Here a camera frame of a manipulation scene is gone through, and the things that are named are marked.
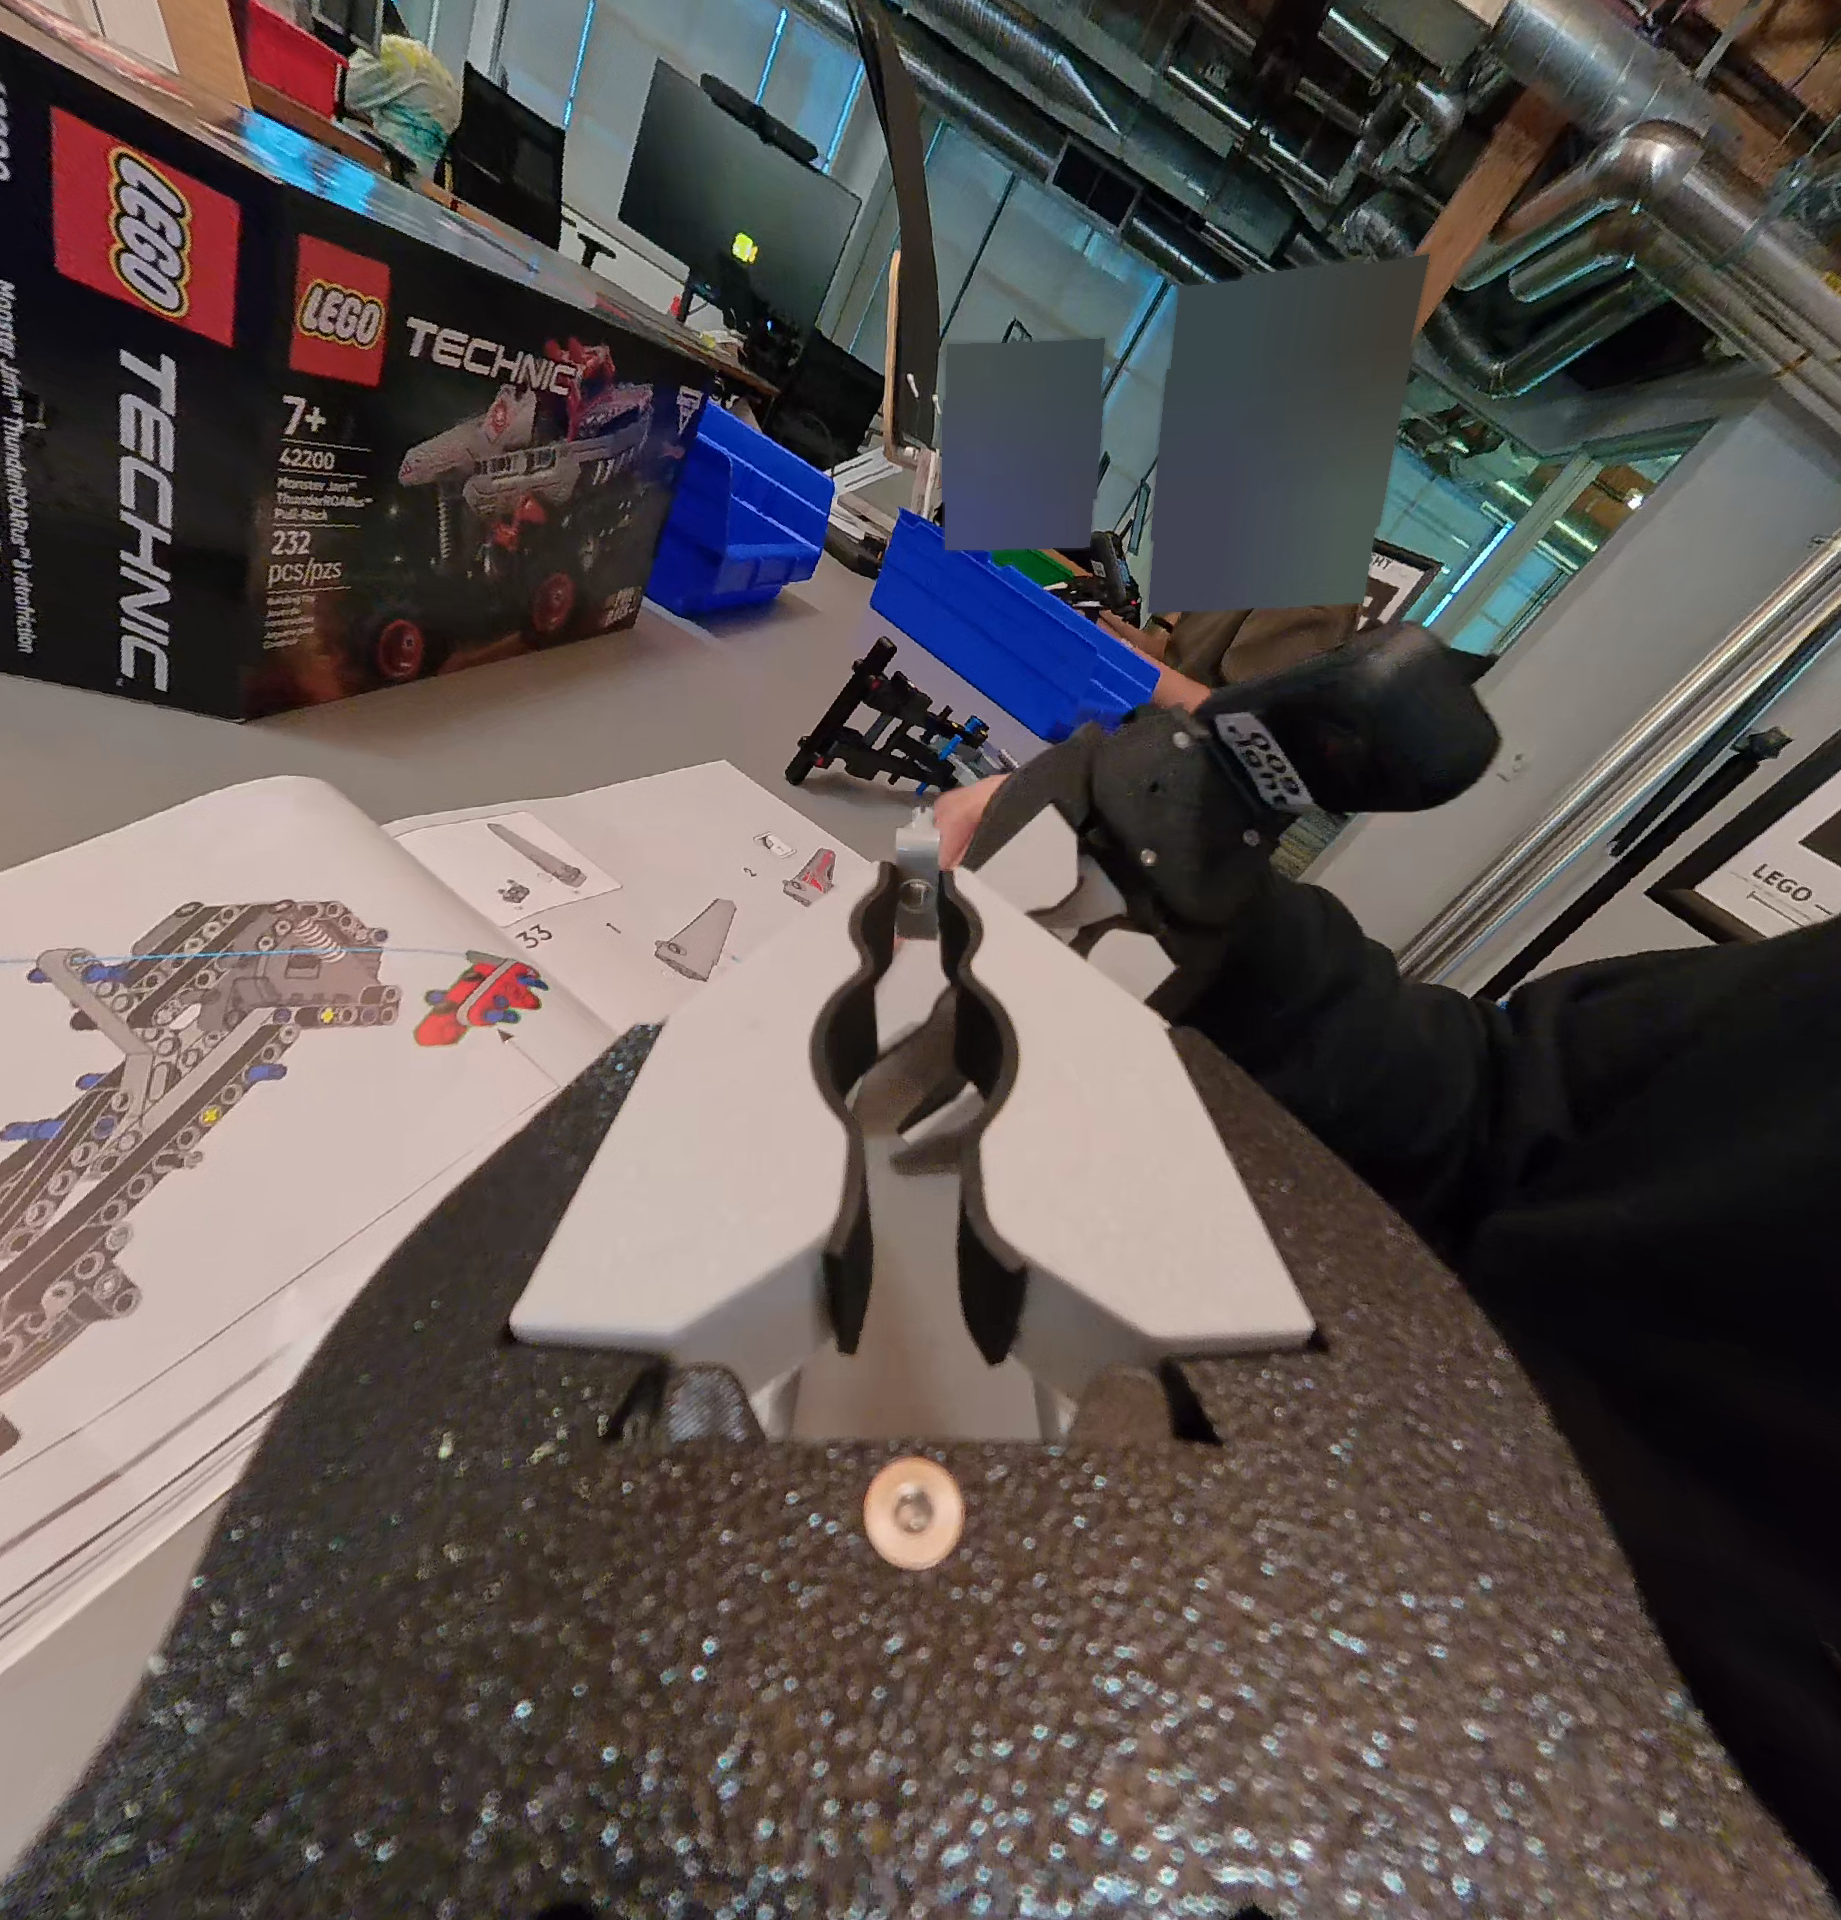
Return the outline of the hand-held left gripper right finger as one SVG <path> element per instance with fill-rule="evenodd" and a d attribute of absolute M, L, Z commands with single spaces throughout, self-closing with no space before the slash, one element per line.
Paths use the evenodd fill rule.
<path fill-rule="evenodd" d="M 997 893 L 942 882 L 957 1070 L 963 1318 L 1034 1381 L 1064 1438 L 1115 1370 L 1299 1352 L 1316 1335 L 1211 1114 L 1153 1008 Z"/>

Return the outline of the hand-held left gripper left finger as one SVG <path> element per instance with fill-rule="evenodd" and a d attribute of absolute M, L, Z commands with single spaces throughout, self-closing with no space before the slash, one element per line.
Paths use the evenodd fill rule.
<path fill-rule="evenodd" d="M 895 955 L 880 863 L 665 1022 L 510 1308 L 518 1340 L 724 1370 L 788 1438 L 801 1370 L 857 1349 L 870 1298 L 854 1094 Z"/>

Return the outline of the grey wedge toy brick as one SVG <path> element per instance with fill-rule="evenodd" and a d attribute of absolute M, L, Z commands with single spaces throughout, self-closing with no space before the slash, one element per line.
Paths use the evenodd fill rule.
<path fill-rule="evenodd" d="M 966 1181 L 1003 1085 L 1003 1024 L 963 976 L 973 926 L 942 934 L 938 834 L 930 810 L 899 828 L 892 961 L 875 986 L 880 1054 L 856 1097 L 870 1143 L 900 1176 Z"/>

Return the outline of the person's right forearm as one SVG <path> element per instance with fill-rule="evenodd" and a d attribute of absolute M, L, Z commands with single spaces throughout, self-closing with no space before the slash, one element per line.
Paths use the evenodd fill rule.
<path fill-rule="evenodd" d="M 1502 1004 L 1402 979 L 1277 873 L 1187 948 L 1181 1020 L 1491 1318 L 1700 1711 L 1841 1903 L 1841 915 Z"/>

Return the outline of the grey desk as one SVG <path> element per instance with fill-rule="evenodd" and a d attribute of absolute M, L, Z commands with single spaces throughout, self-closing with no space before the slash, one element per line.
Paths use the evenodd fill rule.
<path fill-rule="evenodd" d="M 910 803 L 884 786 L 783 782 L 788 752 L 880 634 L 868 584 L 821 561 L 757 614 L 707 625 L 648 610 L 618 634 L 230 725 L 0 674 L 0 870 L 216 786 L 298 773 L 380 823 L 548 799 L 726 761 L 829 839 L 892 848 Z M 953 1184 L 887 1170 L 873 1108 L 877 1278 L 860 1355 L 804 1370 L 797 1435 L 1039 1438 L 1034 1385 L 988 1367 L 960 1319 Z"/>

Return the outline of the black toy brick assembly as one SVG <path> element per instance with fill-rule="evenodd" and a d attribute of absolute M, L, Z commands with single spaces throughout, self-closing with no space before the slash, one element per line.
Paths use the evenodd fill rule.
<path fill-rule="evenodd" d="M 854 662 L 839 695 L 788 758 L 787 782 L 837 768 L 927 794 L 1015 770 L 1017 761 L 993 740 L 988 721 L 935 707 L 895 665 L 896 654 L 896 640 L 882 636 Z"/>

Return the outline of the blue plastic bin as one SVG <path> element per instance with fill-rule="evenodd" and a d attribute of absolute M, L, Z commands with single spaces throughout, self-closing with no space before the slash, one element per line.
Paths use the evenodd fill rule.
<path fill-rule="evenodd" d="M 675 614 L 762 606 L 809 580 L 837 482 L 710 400 L 674 485 L 646 598 Z"/>
<path fill-rule="evenodd" d="M 870 595 L 877 614 L 1038 739 L 1155 702 L 1158 663 L 1096 620 L 904 509 Z"/>

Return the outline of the small black framed sign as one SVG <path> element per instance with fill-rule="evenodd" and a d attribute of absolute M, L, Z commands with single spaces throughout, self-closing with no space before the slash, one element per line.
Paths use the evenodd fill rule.
<path fill-rule="evenodd" d="M 1407 619 L 1416 601 L 1443 576 L 1445 564 L 1393 539 L 1377 538 L 1364 591 L 1359 628 Z"/>

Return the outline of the open instruction booklet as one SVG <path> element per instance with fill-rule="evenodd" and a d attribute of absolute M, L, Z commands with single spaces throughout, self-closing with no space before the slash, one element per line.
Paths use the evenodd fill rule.
<path fill-rule="evenodd" d="M 252 780 L 3 872 L 0 1670 L 484 1155 L 868 872 L 721 761 L 393 824 Z"/>

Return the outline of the metal pole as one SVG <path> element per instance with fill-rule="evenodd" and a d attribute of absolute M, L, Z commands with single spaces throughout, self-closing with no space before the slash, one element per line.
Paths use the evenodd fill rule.
<path fill-rule="evenodd" d="M 1404 975 L 1450 983 L 1597 842 L 1841 634 L 1841 525 L 1622 733 L 1409 946 Z"/>

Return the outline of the black framed poster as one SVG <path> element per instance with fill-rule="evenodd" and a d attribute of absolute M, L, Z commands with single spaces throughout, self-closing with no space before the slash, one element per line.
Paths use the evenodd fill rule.
<path fill-rule="evenodd" d="M 1714 943 L 1757 943 L 1841 915 L 1841 767 L 1778 780 L 1648 897 Z"/>

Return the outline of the black computer monitor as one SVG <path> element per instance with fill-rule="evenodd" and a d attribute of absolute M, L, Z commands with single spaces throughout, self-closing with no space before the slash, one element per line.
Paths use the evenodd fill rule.
<path fill-rule="evenodd" d="M 860 197 L 722 114 L 659 59 L 619 191 L 619 220 L 674 255 L 698 296 L 741 319 L 758 305 L 794 330 L 824 311 Z"/>

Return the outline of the wooden ceiling beam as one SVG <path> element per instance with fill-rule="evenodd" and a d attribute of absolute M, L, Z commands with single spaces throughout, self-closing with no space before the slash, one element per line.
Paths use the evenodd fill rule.
<path fill-rule="evenodd" d="M 1561 109 L 1526 88 L 1491 131 L 1484 153 L 1466 171 L 1414 251 L 1426 264 L 1413 319 L 1414 338 L 1432 324 L 1458 275 L 1537 175 L 1567 124 Z"/>

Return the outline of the black video bar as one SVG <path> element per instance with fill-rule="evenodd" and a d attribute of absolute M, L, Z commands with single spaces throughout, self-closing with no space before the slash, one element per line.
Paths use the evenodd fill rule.
<path fill-rule="evenodd" d="M 821 147 L 788 122 L 772 116 L 764 104 L 749 100 L 717 75 L 702 75 L 698 85 L 722 114 L 737 120 L 747 131 L 758 135 L 769 147 L 785 152 L 801 165 L 820 165 Z"/>

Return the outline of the pale plastic bag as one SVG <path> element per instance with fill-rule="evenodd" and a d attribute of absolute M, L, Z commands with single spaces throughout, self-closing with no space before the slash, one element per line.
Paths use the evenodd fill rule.
<path fill-rule="evenodd" d="M 461 85 L 418 38 L 386 32 L 358 44 L 344 81 L 345 116 L 431 178 L 461 122 Z"/>

